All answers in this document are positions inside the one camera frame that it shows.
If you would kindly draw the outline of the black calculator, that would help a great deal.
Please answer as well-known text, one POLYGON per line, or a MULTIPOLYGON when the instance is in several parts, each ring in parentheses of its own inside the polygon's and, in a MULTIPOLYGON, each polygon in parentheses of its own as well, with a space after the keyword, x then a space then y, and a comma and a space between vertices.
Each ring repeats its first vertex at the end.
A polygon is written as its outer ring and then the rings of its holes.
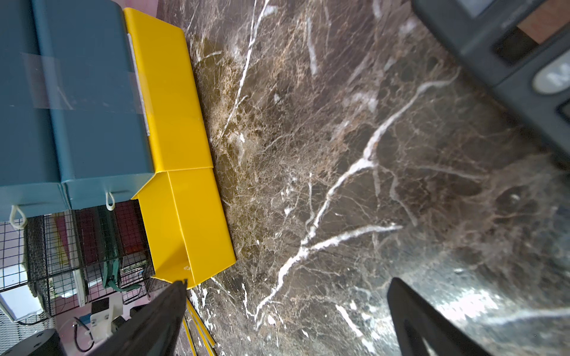
POLYGON ((434 37, 498 102, 568 157, 568 1, 411 4, 434 37))

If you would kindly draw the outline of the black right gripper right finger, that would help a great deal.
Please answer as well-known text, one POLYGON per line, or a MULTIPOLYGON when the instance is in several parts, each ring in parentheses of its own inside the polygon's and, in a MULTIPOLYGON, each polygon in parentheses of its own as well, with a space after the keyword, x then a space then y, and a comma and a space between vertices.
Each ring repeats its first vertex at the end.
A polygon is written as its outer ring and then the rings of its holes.
POLYGON ((487 355, 402 279, 391 280, 387 302, 403 355, 487 355))

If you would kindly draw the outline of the teal drawer cabinet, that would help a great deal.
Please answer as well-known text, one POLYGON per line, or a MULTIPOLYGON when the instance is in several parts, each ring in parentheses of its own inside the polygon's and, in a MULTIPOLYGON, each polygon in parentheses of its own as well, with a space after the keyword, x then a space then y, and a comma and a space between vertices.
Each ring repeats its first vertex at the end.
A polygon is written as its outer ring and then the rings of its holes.
POLYGON ((154 174, 114 1, 1 3, 1 220, 133 198, 154 174))

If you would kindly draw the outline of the green stool frame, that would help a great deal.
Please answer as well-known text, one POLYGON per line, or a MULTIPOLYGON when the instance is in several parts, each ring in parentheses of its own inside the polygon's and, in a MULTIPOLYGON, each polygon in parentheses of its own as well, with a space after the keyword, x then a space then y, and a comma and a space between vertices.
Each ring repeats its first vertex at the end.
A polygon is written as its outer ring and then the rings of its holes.
POLYGON ((102 273, 102 285, 105 289, 113 289, 115 292, 130 292, 139 289, 141 285, 135 283, 130 286, 120 287, 120 260, 113 259, 104 262, 102 273))

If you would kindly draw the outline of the yellow drawer cabinet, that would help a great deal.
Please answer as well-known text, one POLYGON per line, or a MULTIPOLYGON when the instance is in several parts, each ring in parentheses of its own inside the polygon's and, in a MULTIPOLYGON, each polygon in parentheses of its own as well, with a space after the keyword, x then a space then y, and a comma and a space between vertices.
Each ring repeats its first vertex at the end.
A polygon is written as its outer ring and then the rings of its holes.
POLYGON ((181 28, 124 10, 156 171, 210 169, 209 141, 181 28))

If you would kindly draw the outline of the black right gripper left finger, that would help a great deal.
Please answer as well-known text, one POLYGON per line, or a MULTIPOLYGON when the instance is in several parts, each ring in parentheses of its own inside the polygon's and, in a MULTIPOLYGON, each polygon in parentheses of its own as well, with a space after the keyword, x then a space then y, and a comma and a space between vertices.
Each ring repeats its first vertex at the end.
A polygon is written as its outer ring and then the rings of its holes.
POLYGON ((92 355, 173 355, 186 311, 187 282, 164 289, 92 355))

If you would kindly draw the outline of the yellow pencil bundle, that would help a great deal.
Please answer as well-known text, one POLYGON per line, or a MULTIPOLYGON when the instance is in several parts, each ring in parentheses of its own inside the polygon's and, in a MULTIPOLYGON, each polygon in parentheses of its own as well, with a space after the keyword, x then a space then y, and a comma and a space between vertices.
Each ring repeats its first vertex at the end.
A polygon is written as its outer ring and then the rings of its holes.
MULTIPOLYGON (((200 339, 202 340, 202 343, 203 343, 203 345, 207 351, 207 354, 209 356, 216 356, 216 354, 217 354, 215 351, 216 342, 215 342, 214 338, 212 337, 212 335, 209 333, 209 331, 206 328, 203 321, 200 319, 200 316, 198 315, 195 308, 191 304, 191 301, 188 298, 186 299, 186 310, 189 313, 189 315, 191 316, 191 319, 195 325, 195 328, 197 329, 197 333, 200 336, 200 339)), ((197 350, 196 350, 196 347, 194 345, 194 341, 191 337, 191 332, 189 330, 188 321, 184 320, 183 325, 184 325, 184 330, 185 330, 186 336, 187 336, 188 341, 189 341, 189 345, 191 347, 191 352, 193 355, 197 355, 197 350)))

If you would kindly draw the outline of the yellow bottom drawer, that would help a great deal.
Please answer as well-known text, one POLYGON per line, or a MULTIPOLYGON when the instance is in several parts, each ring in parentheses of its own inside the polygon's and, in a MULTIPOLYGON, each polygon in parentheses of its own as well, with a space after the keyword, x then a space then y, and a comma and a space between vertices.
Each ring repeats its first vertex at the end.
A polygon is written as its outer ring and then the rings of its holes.
POLYGON ((193 288, 235 264, 212 169, 157 173, 137 199, 154 278, 193 288))

